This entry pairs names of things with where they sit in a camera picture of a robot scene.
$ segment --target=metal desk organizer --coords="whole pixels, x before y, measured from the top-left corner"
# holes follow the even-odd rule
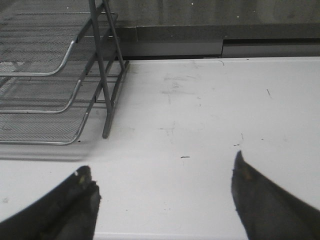
[[[0,144],[75,142],[101,90],[107,110],[102,137],[108,137],[129,63],[117,17],[107,0],[20,0],[0,20]],[[91,27],[94,44],[86,36]],[[120,71],[108,76],[116,57]],[[89,74],[96,61],[99,78]],[[116,77],[111,96],[107,77]]]

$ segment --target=mesh shelf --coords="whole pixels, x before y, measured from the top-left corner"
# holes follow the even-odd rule
[[[0,142],[71,143],[79,135],[87,107],[77,104],[61,114],[1,114]]]
[[[82,82],[75,101],[91,100],[98,82]],[[31,81],[13,77],[0,88],[0,110],[59,111],[68,104],[76,84],[77,78],[72,76],[53,79],[38,77]]]
[[[88,1],[20,0],[16,8],[0,21],[0,76],[45,76],[60,71],[78,37],[90,26]]]

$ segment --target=white countertop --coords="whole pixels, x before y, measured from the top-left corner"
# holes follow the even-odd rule
[[[96,240],[245,240],[234,158],[320,209],[320,57],[131,61],[108,139],[94,108],[69,146],[0,145],[0,220],[82,165]]]

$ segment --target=mesh pattern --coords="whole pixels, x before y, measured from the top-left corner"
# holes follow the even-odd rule
[[[1,114],[0,141],[68,143],[78,135],[87,108],[61,114]]]
[[[52,72],[89,14],[18,14],[2,23],[0,72]],[[7,69],[4,63],[24,62]],[[30,63],[38,63],[30,68]]]
[[[28,80],[11,78],[0,88],[0,110],[62,110],[68,103],[76,82],[63,80]],[[97,88],[95,82],[83,82],[76,97],[77,102],[89,102]]]

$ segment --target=black object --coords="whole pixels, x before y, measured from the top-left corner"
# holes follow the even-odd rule
[[[235,158],[231,191],[250,240],[320,240],[320,211],[247,164],[241,151]]]
[[[41,199],[0,223],[1,240],[92,240],[100,204],[82,166]]]

